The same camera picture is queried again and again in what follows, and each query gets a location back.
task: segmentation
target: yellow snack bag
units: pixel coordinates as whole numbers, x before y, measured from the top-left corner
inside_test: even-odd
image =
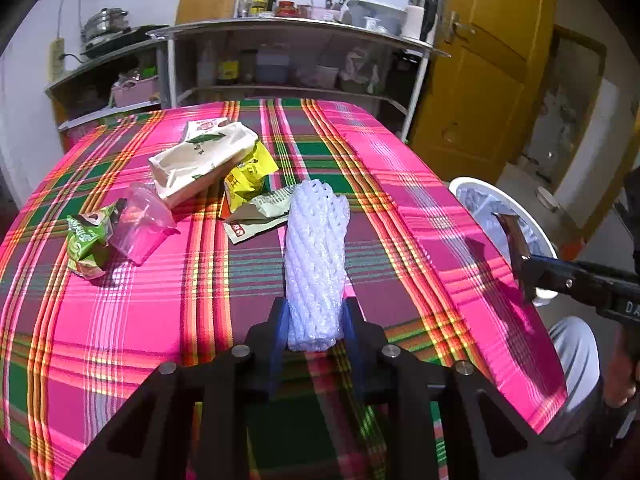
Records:
[[[231,212],[260,195],[264,177],[278,170],[271,153],[257,141],[254,149],[225,177],[226,200]]]

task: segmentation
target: jar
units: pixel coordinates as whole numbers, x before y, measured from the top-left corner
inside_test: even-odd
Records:
[[[240,51],[240,82],[242,84],[253,83],[255,80],[255,57],[258,54],[256,48],[247,48]]]
[[[281,18],[297,18],[296,4],[289,0],[281,0],[276,9],[276,16]]]

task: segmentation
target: person's hand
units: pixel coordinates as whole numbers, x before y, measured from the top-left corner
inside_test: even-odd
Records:
[[[616,349],[604,377],[604,400],[612,408],[624,406],[636,392],[640,381],[640,362],[634,363],[626,354],[624,333],[616,341]]]

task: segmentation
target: white paper bag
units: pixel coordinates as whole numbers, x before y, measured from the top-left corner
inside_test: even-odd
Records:
[[[258,140],[242,123],[217,126],[152,156],[149,166],[159,197],[169,208],[207,189],[245,158]]]
[[[216,117],[215,119],[200,119],[198,121],[189,121],[184,127],[184,140],[191,140],[205,134],[218,134],[220,128],[229,119],[226,117]]]

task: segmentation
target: electrical outlet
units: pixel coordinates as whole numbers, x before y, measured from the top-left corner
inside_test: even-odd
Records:
[[[65,38],[56,38],[49,46],[49,81],[59,79],[65,71]]]

